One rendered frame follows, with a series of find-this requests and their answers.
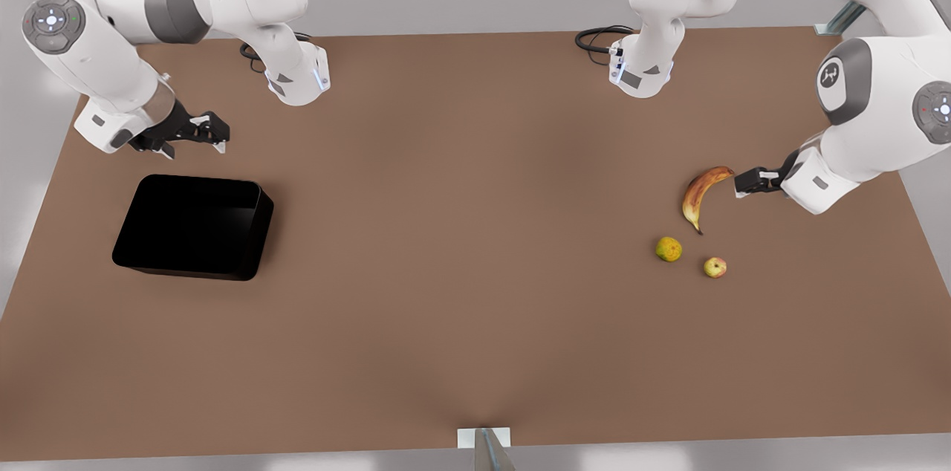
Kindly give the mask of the black storage box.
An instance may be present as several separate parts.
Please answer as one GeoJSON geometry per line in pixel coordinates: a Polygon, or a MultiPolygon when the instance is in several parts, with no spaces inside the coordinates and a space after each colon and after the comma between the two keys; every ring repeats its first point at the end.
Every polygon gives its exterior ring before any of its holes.
{"type": "Polygon", "coordinates": [[[248,281],[259,269],[273,213],[274,201],[255,182],[147,175],[111,258],[143,273],[248,281]]]}

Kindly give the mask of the brown spotted yellow banana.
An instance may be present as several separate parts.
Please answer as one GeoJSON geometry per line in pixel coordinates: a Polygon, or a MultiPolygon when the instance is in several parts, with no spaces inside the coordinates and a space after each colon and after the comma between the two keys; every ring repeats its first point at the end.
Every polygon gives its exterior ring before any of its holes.
{"type": "Polygon", "coordinates": [[[683,217],[692,224],[694,230],[699,235],[703,235],[700,227],[700,211],[704,194],[713,184],[720,183],[727,178],[734,176],[735,172],[727,166],[717,166],[713,169],[707,169],[694,177],[689,184],[682,199],[681,210],[683,217]]]}

